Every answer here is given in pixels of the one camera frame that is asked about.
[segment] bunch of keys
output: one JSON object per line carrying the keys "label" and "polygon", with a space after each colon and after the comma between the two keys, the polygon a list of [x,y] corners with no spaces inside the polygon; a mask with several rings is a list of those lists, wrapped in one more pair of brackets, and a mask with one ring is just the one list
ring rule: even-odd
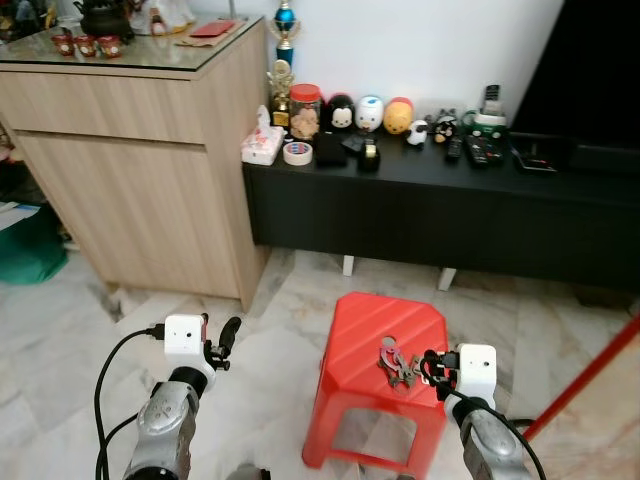
{"label": "bunch of keys", "polygon": [[380,347],[378,366],[385,371],[389,385],[393,388],[404,383],[410,389],[415,384],[416,377],[420,377],[425,385],[429,384],[420,372],[420,357],[414,355],[411,363],[407,364],[399,348]]}

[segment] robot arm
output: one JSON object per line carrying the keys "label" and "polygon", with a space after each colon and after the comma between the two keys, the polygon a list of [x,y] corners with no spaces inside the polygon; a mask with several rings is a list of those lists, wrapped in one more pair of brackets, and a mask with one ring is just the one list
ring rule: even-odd
{"label": "robot arm", "polygon": [[[460,427],[464,463],[474,480],[528,480],[523,448],[516,436],[480,403],[495,408],[496,350],[489,345],[461,344],[455,351],[429,350],[420,363],[425,377],[437,381],[438,399],[450,421]],[[453,389],[470,399],[452,395]]]}
{"label": "robot arm", "polygon": [[207,315],[171,315],[165,321],[164,353],[174,368],[169,380],[156,385],[138,414],[138,444],[125,480],[186,480],[191,468],[189,445],[202,394],[229,369],[239,318],[222,329],[219,346],[206,339]]}

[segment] tape roll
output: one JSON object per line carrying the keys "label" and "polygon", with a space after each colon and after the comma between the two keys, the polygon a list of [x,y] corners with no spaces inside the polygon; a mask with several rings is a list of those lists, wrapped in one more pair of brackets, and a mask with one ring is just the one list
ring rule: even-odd
{"label": "tape roll", "polygon": [[313,159],[313,148],[308,143],[293,142],[285,145],[282,151],[284,161],[296,167],[307,165]]}

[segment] red cup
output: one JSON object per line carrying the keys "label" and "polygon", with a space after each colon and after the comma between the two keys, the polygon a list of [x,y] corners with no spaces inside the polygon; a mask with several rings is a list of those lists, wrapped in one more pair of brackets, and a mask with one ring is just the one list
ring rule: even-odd
{"label": "red cup", "polygon": [[60,55],[64,55],[65,57],[73,55],[73,39],[68,35],[54,35],[51,37],[51,41],[56,46],[56,50],[58,50]]}
{"label": "red cup", "polygon": [[115,58],[122,55],[120,37],[117,35],[106,35],[104,37],[100,37],[98,38],[98,43],[107,58]]}
{"label": "red cup", "polygon": [[73,42],[85,57],[96,56],[96,39],[91,35],[80,35],[73,39]]}

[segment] glass tabletop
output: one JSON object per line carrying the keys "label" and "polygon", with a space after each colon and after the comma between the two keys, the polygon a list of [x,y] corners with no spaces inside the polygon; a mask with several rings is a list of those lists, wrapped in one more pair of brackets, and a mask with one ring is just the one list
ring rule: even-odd
{"label": "glass tabletop", "polygon": [[[195,72],[234,40],[241,37],[261,18],[259,16],[239,16],[237,21],[244,23],[231,33],[225,34],[222,41],[215,46],[185,47],[176,45],[176,42],[181,38],[188,37],[190,32],[220,18],[219,15],[211,13],[196,13],[196,16],[196,23],[178,34],[162,37],[136,35],[129,45],[123,46],[121,57],[110,59],[107,59],[101,52],[95,57],[85,58],[78,49],[73,56],[60,55],[51,41],[51,36],[62,33],[62,30],[54,27],[0,46],[0,70],[2,70],[2,63],[20,63]],[[74,36],[82,35],[79,26],[72,27],[71,31]]]}

